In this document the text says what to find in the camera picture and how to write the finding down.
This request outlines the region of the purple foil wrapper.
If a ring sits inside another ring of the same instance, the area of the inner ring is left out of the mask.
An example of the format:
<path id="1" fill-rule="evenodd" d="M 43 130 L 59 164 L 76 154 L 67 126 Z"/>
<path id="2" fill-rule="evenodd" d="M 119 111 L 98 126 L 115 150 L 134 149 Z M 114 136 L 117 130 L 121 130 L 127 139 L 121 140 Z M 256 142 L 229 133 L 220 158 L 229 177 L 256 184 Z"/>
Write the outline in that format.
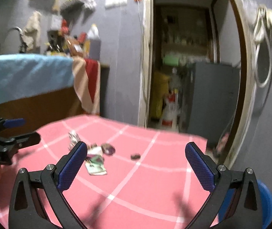
<path id="1" fill-rule="evenodd" d="M 112 156 L 116 152 L 116 149 L 112 145 L 110 145 L 109 143 L 102 144 L 101 149 L 102 149 L 103 154 L 105 154 L 107 156 Z"/>

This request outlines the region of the small brown nut shell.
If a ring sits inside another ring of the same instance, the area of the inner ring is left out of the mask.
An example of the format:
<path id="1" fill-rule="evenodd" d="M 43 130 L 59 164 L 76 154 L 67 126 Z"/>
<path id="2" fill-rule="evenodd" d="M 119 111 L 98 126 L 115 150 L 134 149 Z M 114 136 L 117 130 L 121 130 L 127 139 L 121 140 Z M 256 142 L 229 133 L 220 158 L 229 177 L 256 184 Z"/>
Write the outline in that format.
<path id="1" fill-rule="evenodd" d="M 141 158 L 140 154 L 132 154 L 130 156 L 130 159 L 133 160 L 133 161 L 139 160 L 140 158 Z"/>

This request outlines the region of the blue plastic bucket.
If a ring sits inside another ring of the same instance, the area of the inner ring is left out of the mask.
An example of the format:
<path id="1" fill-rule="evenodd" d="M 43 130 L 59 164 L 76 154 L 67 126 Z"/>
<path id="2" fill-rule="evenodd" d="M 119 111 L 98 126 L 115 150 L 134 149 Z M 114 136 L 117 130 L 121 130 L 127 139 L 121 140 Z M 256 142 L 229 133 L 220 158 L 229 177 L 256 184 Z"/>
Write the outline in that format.
<path id="1" fill-rule="evenodd" d="M 261 207 L 262 207 L 262 228 L 267 228 L 268 225 L 272 221 L 272 193 L 268 189 L 265 183 L 261 180 L 257 180 L 257 185 L 259 188 L 259 195 L 261 200 Z M 256 205 L 256 197 L 253 185 L 249 185 L 249 189 L 247 191 L 247 196 L 245 200 L 245 208 L 254 210 L 257 208 Z M 235 189 L 229 189 L 227 192 L 224 202 L 221 205 L 221 208 L 218 213 L 219 222 L 223 221 L 225 215 L 227 214 L 227 209 L 230 207 L 232 198 L 234 198 Z"/>

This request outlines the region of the blue towel on counter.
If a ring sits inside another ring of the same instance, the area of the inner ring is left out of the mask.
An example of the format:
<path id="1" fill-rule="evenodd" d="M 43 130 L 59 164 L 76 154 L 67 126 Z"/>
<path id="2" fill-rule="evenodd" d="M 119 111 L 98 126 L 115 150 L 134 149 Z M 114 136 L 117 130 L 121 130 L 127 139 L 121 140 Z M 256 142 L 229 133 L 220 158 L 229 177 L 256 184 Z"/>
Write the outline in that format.
<path id="1" fill-rule="evenodd" d="M 73 86 L 72 58 L 0 55 L 0 104 Z"/>

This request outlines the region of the white red crumpled wrapper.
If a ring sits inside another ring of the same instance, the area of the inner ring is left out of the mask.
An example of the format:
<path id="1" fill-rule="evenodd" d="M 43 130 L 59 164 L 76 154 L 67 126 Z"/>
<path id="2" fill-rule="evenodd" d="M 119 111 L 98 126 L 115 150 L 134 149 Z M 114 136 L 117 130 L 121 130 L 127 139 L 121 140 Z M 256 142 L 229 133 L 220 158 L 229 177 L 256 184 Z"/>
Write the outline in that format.
<path id="1" fill-rule="evenodd" d="M 69 135 L 69 139 L 70 139 L 70 144 L 69 144 L 69 147 L 68 149 L 69 150 L 72 150 L 74 148 L 74 146 L 79 142 L 81 141 L 78 133 L 75 131 L 75 130 L 72 130 L 68 133 Z"/>

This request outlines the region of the chrome sink faucet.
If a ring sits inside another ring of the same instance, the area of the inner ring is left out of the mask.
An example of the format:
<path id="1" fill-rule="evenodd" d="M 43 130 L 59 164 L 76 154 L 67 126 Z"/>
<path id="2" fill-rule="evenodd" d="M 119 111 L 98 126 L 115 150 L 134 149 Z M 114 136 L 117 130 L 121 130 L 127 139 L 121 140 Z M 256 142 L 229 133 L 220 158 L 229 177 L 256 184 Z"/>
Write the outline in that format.
<path id="1" fill-rule="evenodd" d="M 15 26 L 15 27 L 10 28 L 7 32 L 10 33 L 11 31 L 17 31 L 18 32 L 18 37 L 19 37 L 19 41 L 20 41 L 19 53 L 20 54 L 25 54 L 27 52 L 27 47 L 28 46 L 27 46 L 26 42 L 23 39 L 23 36 L 24 36 L 23 30 L 20 27 Z"/>

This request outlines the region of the beige hanging cloth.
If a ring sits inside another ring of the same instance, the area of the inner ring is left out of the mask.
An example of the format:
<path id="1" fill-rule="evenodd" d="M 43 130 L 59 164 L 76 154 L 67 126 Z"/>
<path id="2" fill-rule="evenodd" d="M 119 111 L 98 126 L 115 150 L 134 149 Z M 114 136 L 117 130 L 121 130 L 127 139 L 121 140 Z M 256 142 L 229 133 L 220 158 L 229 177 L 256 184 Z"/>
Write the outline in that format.
<path id="1" fill-rule="evenodd" d="M 41 43 L 41 13 L 34 11 L 23 28 L 23 40 L 27 45 L 27 52 L 33 52 Z"/>

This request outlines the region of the pink checked tablecloth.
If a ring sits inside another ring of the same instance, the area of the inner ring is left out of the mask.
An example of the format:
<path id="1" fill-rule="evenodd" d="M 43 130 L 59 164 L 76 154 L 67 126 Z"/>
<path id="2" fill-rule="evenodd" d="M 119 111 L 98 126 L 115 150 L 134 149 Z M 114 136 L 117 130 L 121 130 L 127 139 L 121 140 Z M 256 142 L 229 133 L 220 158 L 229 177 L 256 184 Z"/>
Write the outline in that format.
<path id="1" fill-rule="evenodd" d="M 40 144 L 14 156 L 0 180 L 0 223 L 8 225 L 9 201 L 19 169 L 42 170 L 69 152 L 68 133 L 75 130 L 87 144 L 110 143 L 116 149 L 104 158 L 107 174 L 91 176 L 82 166 L 63 194 L 90 228 L 184 228 L 209 193 L 185 158 L 194 142 L 205 151 L 200 136 L 145 129 L 97 116 L 77 116 L 39 129 Z M 140 154 L 139 160 L 130 159 Z"/>

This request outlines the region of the red beige striped towel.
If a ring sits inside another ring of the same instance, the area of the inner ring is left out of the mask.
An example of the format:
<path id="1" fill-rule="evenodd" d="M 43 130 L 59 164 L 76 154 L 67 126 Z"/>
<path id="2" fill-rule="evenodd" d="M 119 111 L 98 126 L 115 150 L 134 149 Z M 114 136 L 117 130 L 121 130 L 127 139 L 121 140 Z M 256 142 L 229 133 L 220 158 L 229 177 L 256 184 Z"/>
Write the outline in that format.
<path id="1" fill-rule="evenodd" d="M 86 114 L 100 114 L 101 66 L 97 60 L 74 56 L 73 87 Z"/>

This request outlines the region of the white red plastic bag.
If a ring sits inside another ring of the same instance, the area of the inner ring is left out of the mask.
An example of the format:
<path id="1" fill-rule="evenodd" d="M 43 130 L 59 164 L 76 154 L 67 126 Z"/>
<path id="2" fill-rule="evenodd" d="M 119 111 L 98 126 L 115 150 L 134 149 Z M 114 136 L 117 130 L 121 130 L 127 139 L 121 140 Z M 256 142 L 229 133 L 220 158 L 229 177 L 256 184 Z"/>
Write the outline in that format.
<path id="1" fill-rule="evenodd" d="M 164 98 L 165 107 L 162 112 L 161 125 L 171 131 L 178 132 L 178 89 L 171 90 Z"/>

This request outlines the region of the dark grey cabinet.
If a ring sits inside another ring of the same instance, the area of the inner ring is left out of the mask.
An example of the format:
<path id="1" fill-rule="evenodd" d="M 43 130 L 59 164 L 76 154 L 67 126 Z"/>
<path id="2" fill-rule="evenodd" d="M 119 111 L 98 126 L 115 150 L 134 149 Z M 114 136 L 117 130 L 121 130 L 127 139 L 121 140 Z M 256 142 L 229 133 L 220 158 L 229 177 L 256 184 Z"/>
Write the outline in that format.
<path id="1" fill-rule="evenodd" d="M 217 144 L 235 115 L 240 70 L 230 65 L 195 63 L 192 65 L 187 96 L 186 133 Z"/>

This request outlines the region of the green box on shelf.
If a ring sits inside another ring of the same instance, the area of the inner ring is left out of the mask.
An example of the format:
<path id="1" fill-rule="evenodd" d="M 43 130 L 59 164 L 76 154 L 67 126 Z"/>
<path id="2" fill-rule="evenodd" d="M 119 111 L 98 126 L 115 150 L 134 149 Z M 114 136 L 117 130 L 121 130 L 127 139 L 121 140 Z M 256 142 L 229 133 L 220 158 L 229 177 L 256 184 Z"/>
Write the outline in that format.
<path id="1" fill-rule="evenodd" d="M 166 55 L 164 56 L 163 64 L 167 66 L 178 66 L 179 65 L 179 58 L 173 55 Z"/>

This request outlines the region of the white rubber gloves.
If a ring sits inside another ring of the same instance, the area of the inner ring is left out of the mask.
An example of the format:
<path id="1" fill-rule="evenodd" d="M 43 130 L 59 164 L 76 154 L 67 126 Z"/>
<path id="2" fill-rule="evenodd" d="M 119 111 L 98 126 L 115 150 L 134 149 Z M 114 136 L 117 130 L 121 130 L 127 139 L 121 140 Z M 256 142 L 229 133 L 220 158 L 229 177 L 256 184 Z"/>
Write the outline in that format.
<path id="1" fill-rule="evenodd" d="M 272 30 L 272 10 L 265 5 L 259 5 L 254 23 L 253 39 L 256 44 L 260 44 L 267 31 Z"/>

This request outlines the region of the grey wall shelf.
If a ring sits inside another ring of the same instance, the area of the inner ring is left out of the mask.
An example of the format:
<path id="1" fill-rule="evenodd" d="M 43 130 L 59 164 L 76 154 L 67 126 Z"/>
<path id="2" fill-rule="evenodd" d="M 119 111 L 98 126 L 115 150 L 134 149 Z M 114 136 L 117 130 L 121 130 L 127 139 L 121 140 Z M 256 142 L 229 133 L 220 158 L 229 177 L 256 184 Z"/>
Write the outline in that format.
<path id="1" fill-rule="evenodd" d="M 83 5 L 84 5 L 84 2 L 81 0 L 66 1 L 60 5 L 60 14 L 62 16 L 68 15 L 74 10 L 81 8 Z"/>

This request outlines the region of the white wall switch plate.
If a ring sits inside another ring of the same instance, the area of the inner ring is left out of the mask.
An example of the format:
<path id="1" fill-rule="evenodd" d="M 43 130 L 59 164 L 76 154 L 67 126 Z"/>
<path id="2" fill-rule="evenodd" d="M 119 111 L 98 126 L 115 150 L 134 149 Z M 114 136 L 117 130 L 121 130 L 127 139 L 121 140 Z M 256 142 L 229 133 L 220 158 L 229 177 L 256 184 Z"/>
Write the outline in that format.
<path id="1" fill-rule="evenodd" d="M 106 9 L 127 5 L 128 0 L 105 0 L 104 6 Z"/>

